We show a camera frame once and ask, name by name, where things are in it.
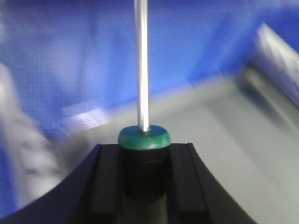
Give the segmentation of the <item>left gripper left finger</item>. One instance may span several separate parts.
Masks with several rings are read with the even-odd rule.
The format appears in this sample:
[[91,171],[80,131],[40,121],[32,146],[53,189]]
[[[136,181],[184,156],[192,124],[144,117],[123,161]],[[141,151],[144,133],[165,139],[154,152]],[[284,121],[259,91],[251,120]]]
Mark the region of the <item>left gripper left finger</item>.
[[120,147],[96,145],[55,188],[2,224],[115,224],[121,204]]

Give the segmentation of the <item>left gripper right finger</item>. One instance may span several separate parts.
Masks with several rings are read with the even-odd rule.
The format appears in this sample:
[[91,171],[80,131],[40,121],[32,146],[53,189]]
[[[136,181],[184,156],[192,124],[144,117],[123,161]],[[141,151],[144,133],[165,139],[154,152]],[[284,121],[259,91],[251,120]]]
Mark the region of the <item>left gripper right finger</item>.
[[192,143],[170,145],[167,215],[170,224],[253,224],[220,185]]

